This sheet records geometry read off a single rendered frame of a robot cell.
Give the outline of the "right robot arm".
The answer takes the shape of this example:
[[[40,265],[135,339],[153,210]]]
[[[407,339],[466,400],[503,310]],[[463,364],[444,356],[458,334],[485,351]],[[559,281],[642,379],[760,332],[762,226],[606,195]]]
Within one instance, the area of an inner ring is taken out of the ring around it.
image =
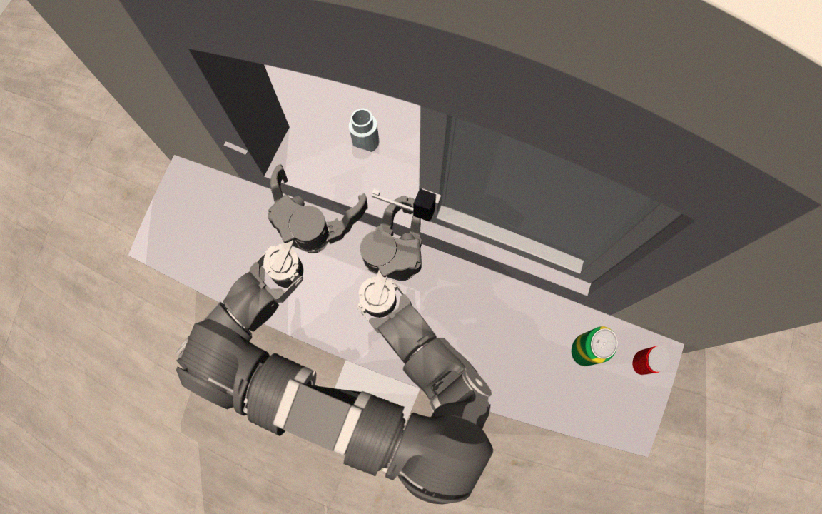
[[[409,493],[427,503],[459,503],[493,454],[483,431],[492,390],[446,338],[437,338],[397,282],[386,280],[384,305],[370,305],[365,294],[376,278],[361,285],[357,309],[365,318],[365,313],[374,316],[371,326],[405,363],[402,370],[430,399],[433,413],[411,413],[405,426],[404,406],[362,391],[334,452],[345,455],[343,464],[373,476],[383,467],[386,478],[398,476]],[[394,311],[397,289],[401,296]]]

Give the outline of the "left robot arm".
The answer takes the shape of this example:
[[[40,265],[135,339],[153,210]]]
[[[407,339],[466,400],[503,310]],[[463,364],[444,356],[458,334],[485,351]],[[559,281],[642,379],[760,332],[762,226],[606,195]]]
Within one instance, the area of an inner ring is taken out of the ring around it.
[[[286,301],[303,282],[303,264],[294,248],[290,249],[290,270],[272,270],[270,257],[281,246],[267,248],[233,284],[224,303],[219,302],[196,323],[176,351],[179,354],[184,348],[176,359],[183,368],[176,369],[183,387],[222,408],[234,407],[248,422],[278,436],[286,432],[283,429],[300,384],[316,386],[316,371],[277,353],[270,356],[249,342],[249,330],[254,332],[270,319],[278,303]],[[268,287],[265,272],[287,290]]]

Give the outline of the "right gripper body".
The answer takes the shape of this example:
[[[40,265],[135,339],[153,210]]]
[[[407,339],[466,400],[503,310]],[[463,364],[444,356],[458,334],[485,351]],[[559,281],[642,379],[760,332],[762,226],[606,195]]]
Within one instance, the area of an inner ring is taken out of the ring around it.
[[[367,269],[377,274],[375,284],[365,294],[373,306],[384,305],[388,300],[386,278],[406,281],[422,267],[420,239],[411,233],[394,238],[385,231],[369,232],[362,239],[361,255]]]

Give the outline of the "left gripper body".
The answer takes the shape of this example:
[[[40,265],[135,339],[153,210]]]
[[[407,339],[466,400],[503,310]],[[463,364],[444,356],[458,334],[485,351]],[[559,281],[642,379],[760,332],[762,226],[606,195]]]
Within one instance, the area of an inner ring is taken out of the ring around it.
[[[284,195],[268,209],[270,223],[283,238],[283,246],[270,258],[270,266],[276,273],[287,273],[293,266],[292,247],[306,253],[320,253],[329,243],[330,232],[322,211],[304,206],[301,196]]]

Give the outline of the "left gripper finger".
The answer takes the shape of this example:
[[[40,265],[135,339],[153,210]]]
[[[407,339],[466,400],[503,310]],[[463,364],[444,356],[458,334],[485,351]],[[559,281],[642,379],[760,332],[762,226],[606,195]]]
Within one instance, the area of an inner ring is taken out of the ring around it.
[[[352,225],[359,221],[366,209],[368,209],[367,196],[365,194],[359,195],[358,199],[359,202],[355,205],[355,207],[347,209],[345,212],[345,217],[340,219],[340,221],[336,218],[334,221],[327,222],[330,232],[330,236],[328,237],[330,244],[337,243],[337,241],[342,240],[342,238],[345,237],[345,234],[351,231]]]
[[[288,182],[286,172],[284,172],[283,169],[283,165],[277,165],[274,169],[274,172],[272,172],[270,180],[270,188],[275,203],[278,201],[278,199],[283,197],[283,190],[281,190],[280,188],[281,180],[283,180],[284,183]]]

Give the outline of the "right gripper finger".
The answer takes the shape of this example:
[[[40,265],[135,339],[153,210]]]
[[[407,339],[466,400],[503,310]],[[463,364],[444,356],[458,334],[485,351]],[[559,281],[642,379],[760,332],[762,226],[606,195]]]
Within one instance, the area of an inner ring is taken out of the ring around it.
[[[414,198],[410,198],[410,196],[409,196],[408,201],[407,201],[407,206],[413,208],[414,201],[415,201]],[[407,213],[412,214],[413,211],[409,211],[409,209],[408,209]],[[420,226],[421,226],[421,218],[413,217],[412,220],[411,220],[411,226],[410,226],[409,233],[413,234],[414,238],[419,238],[420,239],[420,248],[421,248],[422,240],[420,238]]]
[[[402,205],[407,205],[408,196],[399,196],[399,198],[395,199],[394,202],[401,203]],[[407,213],[407,209],[395,207],[392,204],[389,204],[384,212],[384,217],[382,217],[382,223],[377,226],[376,231],[385,231],[388,232],[391,236],[392,234],[392,221],[394,221],[395,215],[397,212],[402,209],[402,213]]]

